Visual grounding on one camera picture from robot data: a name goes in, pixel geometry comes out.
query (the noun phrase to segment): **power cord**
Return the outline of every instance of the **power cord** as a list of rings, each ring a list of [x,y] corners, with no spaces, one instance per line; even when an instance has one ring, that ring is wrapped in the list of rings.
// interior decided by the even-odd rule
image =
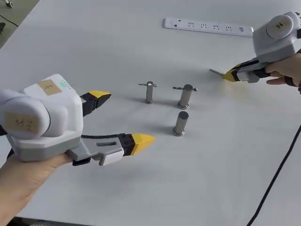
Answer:
[[[300,132],[301,132],[301,125],[300,125],[299,129],[297,130],[295,137],[293,138],[293,141],[291,143],[290,148],[288,149],[286,155],[284,156],[283,160],[281,161],[281,163],[280,163],[280,165],[279,165],[279,167],[278,167],[278,169],[277,169],[277,171],[276,171],[273,179],[271,180],[271,182],[270,182],[267,190],[265,191],[265,193],[264,193],[264,195],[263,195],[263,197],[262,197],[262,199],[261,199],[261,201],[260,201],[260,203],[259,203],[259,205],[258,205],[258,207],[257,207],[257,209],[256,209],[256,211],[254,213],[254,215],[252,216],[252,218],[250,219],[250,221],[246,224],[246,226],[251,226],[252,223],[257,218],[257,216],[258,216],[258,214],[259,214],[259,212],[260,212],[260,210],[261,210],[261,208],[262,208],[265,200],[267,199],[267,196],[269,195],[269,192],[270,192],[271,188],[273,187],[273,185],[274,185],[274,183],[275,183],[275,181],[276,181],[276,179],[277,179],[277,177],[278,177],[281,169],[283,168],[286,160],[290,156],[290,154],[291,154],[291,152],[293,150],[293,147],[295,146],[296,140],[298,139],[298,136],[299,136]]]
[[[12,22],[12,21],[9,20],[9,19],[6,19],[4,16],[0,15],[0,17],[2,17],[3,19],[5,19],[6,21],[10,22],[10,23],[13,24],[14,26],[18,27],[17,24],[15,24],[14,22]]]

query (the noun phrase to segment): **socket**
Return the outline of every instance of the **socket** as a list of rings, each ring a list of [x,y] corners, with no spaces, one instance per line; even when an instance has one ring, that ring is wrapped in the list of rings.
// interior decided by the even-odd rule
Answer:
[[[252,37],[254,31],[253,27],[251,26],[226,24],[219,22],[195,21],[172,17],[166,17],[163,20],[163,27],[168,29],[236,35],[243,37]]]

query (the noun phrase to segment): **cylindrical peg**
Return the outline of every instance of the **cylindrical peg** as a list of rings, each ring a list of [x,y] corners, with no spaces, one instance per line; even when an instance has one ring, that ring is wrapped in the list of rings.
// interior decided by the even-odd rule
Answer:
[[[147,104],[151,104],[152,101],[153,101],[153,99],[152,99],[153,88],[157,87],[157,85],[154,84],[152,81],[148,81],[146,84],[140,83],[139,86],[146,86],[146,98],[145,98],[145,102]]]
[[[182,111],[182,112],[179,113],[177,122],[175,124],[174,129],[173,129],[173,132],[174,132],[175,136],[180,137],[184,134],[184,132],[185,132],[184,129],[185,129],[188,117],[189,117],[189,115],[188,115],[187,112]]]
[[[192,85],[186,84],[184,86],[184,89],[183,89],[183,92],[182,92],[182,95],[181,95],[181,99],[178,102],[178,107],[180,109],[184,110],[189,106],[189,99],[190,99],[192,90],[193,90]]]

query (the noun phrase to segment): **hand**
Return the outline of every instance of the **hand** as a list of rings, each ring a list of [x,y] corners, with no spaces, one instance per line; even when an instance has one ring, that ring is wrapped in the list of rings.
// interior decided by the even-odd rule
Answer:
[[[15,155],[0,169],[0,226],[6,225],[30,201],[59,166],[71,162],[66,154],[45,161],[22,162]]]
[[[267,81],[270,85],[285,84],[284,76],[291,77],[293,83],[298,86],[301,82],[301,54],[297,53],[284,60],[273,62],[265,68],[271,77],[277,77]]]

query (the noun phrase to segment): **label sticker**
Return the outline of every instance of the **label sticker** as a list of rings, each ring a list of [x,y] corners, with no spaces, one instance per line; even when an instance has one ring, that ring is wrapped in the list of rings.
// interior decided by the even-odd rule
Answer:
[[[37,84],[48,96],[62,92],[51,79],[40,81]]]
[[[16,114],[12,112],[4,112],[5,129],[38,133],[39,118],[28,114]]]

